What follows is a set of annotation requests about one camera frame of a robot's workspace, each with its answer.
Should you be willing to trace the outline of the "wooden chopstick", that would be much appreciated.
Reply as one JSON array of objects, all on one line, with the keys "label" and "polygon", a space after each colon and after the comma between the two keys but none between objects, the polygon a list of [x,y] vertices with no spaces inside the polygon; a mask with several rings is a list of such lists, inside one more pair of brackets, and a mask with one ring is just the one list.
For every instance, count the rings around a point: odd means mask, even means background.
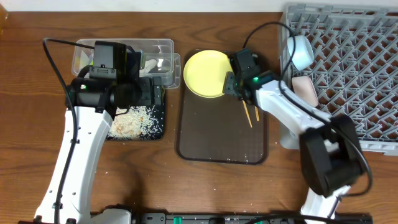
[{"label": "wooden chopstick", "polygon": [[260,121],[260,119],[259,119],[259,110],[258,110],[257,106],[255,106],[254,109],[255,109],[255,114],[256,114],[256,121]]},{"label": "wooden chopstick", "polygon": [[252,122],[251,122],[251,118],[250,118],[250,115],[249,115],[249,111],[248,111],[246,102],[242,101],[242,103],[243,103],[243,107],[244,107],[244,110],[245,110],[246,117],[248,119],[248,123],[249,123],[250,127],[252,128]]}]

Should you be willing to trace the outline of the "white tissue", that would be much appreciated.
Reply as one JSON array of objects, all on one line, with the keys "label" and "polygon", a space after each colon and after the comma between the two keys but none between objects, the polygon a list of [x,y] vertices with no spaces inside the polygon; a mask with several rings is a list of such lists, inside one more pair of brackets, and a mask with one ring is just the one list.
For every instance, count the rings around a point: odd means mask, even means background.
[{"label": "white tissue", "polygon": [[139,73],[141,75],[148,74],[156,66],[157,66],[157,61],[155,59],[150,59],[145,62],[144,68],[140,69]]}]

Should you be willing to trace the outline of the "yellow plate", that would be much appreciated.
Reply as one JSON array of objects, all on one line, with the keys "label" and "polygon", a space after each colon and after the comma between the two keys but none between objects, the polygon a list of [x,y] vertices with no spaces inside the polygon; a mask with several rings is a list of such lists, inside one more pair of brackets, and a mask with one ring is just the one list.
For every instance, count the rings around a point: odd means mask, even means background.
[{"label": "yellow plate", "polygon": [[226,74],[232,72],[228,56],[217,50],[202,50],[186,62],[183,79],[194,94],[204,98],[223,96]]}]

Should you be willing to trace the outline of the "white pink bowl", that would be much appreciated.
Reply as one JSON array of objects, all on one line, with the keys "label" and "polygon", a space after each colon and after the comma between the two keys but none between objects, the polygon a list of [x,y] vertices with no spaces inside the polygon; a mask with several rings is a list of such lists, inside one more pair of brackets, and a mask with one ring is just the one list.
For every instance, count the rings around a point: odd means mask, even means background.
[{"label": "white pink bowl", "polygon": [[318,106],[318,97],[310,77],[301,76],[292,78],[292,87],[297,96],[313,107]]}]

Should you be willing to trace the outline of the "light blue bowl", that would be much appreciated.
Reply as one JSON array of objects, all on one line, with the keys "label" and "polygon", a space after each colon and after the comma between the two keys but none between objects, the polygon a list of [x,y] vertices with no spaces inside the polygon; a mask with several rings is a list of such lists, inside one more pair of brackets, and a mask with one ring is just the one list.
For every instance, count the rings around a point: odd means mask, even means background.
[{"label": "light blue bowl", "polygon": [[309,67],[315,60],[312,46],[304,35],[297,35],[287,39],[287,48],[292,63],[298,71]]}]

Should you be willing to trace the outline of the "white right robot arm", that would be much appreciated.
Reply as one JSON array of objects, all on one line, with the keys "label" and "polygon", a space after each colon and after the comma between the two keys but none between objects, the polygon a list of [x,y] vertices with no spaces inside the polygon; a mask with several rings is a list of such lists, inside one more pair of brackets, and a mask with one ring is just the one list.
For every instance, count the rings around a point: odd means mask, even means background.
[{"label": "white right robot arm", "polygon": [[226,72],[223,93],[276,117],[298,137],[301,170],[309,186],[296,221],[339,223],[335,210],[370,168],[354,124],[347,115],[332,117],[300,99],[272,72]]}]

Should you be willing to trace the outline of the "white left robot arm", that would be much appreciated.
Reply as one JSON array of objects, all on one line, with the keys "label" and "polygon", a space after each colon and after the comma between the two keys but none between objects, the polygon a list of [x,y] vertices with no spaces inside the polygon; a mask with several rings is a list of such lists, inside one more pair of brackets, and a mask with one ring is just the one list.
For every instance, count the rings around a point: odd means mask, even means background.
[{"label": "white left robot arm", "polygon": [[34,223],[131,223],[133,212],[117,204],[91,215],[91,192],[101,150],[120,106],[161,104],[159,77],[137,80],[76,77],[67,86],[65,131],[50,185]]}]

